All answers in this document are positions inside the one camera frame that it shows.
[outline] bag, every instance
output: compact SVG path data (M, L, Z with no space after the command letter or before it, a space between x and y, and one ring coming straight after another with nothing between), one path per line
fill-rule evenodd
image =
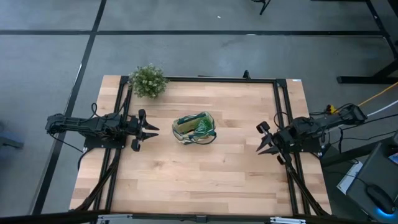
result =
M173 122L172 129L174 136L184 145L191 143L210 144L217 138L214 119L206 111L176 119ZM211 141L206 143L199 142L208 139L210 136L214 136Z

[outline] yellow cable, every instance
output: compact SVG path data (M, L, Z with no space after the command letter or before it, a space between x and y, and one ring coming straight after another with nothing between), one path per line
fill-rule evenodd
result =
M394 87L394 86L396 86L396 85L398 85L398 82L396 82L396 83L392 84L391 86L387 87L385 90L381 91L380 93L378 93L378 94L376 94L376 95L370 97L369 99L367 99L367 100L365 100L364 102L360 103L358 106L362 106L362 105L364 105L365 103L367 103L367 102L369 102L369 101L375 99L376 97L380 96L381 94L385 93L387 90L391 89L392 87Z

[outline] gray floor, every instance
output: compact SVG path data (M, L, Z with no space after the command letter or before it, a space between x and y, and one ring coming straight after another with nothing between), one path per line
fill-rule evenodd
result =
M387 2L373 1L396 40L398 24ZM100 0L0 1L0 29L92 28ZM365 3L272 1L263 16L260 4L248 0L111 1L100 30L376 30ZM0 120L6 131L25 142L20 150L0 150L0 216L25 215L49 156L52 139L44 125L61 113L70 94L88 36L0 35ZM138 65L153 63L166 75L302 79L310 111L326 104L360 103L385 85L339 85L339 75L369 76L392 61L383 39L354 37L278 37L233 35L97 36L76 101L74 116L89 116L103 75L126 75ZM396 100L391 90L368 103L372 112ZM378 116L396 113L391 108ZM345 133L363 138L397 129L398 119L371 123ZM337 139L338 132L332 134ZM67 142L83 144L77 134ZM364 142L344 142L344 150ZM79 153L64 146L44 212L68 209ZM332 167L346 169L345 165ZM340 177L327 177L333 213L363 218L335 191Z

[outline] computer mouse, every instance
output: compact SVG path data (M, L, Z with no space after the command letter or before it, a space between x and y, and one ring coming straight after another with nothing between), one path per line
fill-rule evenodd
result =
M396 210L395 204L390 196L381 187L370 184L366 186L366 194L386 214L393 214Z

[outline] desk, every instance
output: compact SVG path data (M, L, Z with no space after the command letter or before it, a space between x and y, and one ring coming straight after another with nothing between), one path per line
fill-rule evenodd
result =
M97 100L99 115L113 112L120 79L104 76ZM293 116L308 116L301 81L287 80L287 85ZM127 139L128 146L121 151L111 212L292 214L285 167L276 156L256 154L261 141L256 125L265 120L271 131L276 131L271 84L170 82L156 100L133 95L129 114L137 114L141 108L146 110L148 122L160 128L160 135L143 142L141 152L129 146L134 137ZM172 122L201 111L214 117L217 140L208 146L177 142ZM70 208L79 206L93 190L103 156L104 149L94 149L83 158ZM307 187L330 212L319 161L310 154L301 156ZM104 208L107 191L105 186L100 208ZM296 195L302 212L297 187Z

